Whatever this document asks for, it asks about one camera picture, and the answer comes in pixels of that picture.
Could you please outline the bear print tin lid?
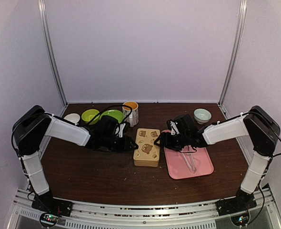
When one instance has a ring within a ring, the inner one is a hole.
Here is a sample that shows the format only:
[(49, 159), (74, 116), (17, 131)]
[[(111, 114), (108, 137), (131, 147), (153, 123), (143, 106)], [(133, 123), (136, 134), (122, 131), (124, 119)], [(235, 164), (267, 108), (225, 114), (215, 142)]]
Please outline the bear print tin lid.
[(154, 141), (160, 133), (159, 129), (139, 128), (136, 134), (139, 149), (134, 151), (133, 159), (159, 160), (160, 148), (154, 145)]

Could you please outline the beige tin box base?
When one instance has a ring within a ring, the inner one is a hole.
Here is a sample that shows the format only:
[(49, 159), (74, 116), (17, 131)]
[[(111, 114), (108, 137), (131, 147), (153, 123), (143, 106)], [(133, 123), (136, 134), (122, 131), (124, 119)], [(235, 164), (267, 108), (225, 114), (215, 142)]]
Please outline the beige tin box base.
[(140, 160), (135, 158), (134, 165), (139, 167), (157, 167), (159, 165), (159, 160)]

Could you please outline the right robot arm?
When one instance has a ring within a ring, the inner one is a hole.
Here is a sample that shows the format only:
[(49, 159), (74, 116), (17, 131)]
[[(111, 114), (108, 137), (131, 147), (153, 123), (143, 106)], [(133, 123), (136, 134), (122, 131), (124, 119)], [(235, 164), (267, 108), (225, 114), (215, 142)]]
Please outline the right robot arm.
[(249, 167), (232, 200), (235, 210), (243, 210), (250, 204), (252, 195), (266, 175), (280, 140), (280, 126), (260, 106), (223, 121), (213, 122), (198, 128), (190, 115), (181, 115), (168, 120), (169, 131), (163, 131), (154, 141), (156, 146), (173, 151), (184, 147), (205, 148), (219, 142), (237, 139), (249, 153)]

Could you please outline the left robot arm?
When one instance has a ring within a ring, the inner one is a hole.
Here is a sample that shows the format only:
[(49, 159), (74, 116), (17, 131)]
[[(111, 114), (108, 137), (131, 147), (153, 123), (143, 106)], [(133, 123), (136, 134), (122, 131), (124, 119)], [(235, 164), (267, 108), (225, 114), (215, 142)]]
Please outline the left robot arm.
[(82, 124), (68, 121), (33, 106), (12, 127), (11, 144), (21, 161), (22, 169), (46, 212), (52, 212), (57, 202), (43, 171), (42, 159), (53, 138), (90, 150), (107, 149), (112, 152), (130, 152), (139, 148), (133, 138), (126, 135), (130, 124), (126, 114), (116, 118), (105, 114), (110, 107), (98, 112)]

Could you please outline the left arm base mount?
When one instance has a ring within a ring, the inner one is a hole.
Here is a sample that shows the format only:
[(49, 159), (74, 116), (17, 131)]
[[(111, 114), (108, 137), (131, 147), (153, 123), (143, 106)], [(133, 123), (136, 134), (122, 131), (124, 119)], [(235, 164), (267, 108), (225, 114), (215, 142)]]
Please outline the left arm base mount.
[(71, 201), (53, 199), (48, 207), (47, 204), (43, 204), (41, 200), (35, 197), (31, 207), (42, 211), (39, 216), (39, 223), (44, 228), (51, 228), (65, 222), (63, 217), (71, 215), (73, 203)]

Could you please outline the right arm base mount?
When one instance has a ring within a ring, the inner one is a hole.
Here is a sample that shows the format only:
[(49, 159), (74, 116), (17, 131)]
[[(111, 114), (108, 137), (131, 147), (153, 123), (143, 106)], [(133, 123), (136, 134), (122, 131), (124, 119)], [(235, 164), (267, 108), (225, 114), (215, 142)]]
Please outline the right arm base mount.
[(257, 207), (254, 199), (245, 202), (237, 197), (229, 199), (220, 199), (216, 203), (219, 216), (229, 215), (233, 225), (237, 227), (245, 227), (251, 221), (250, 209)]

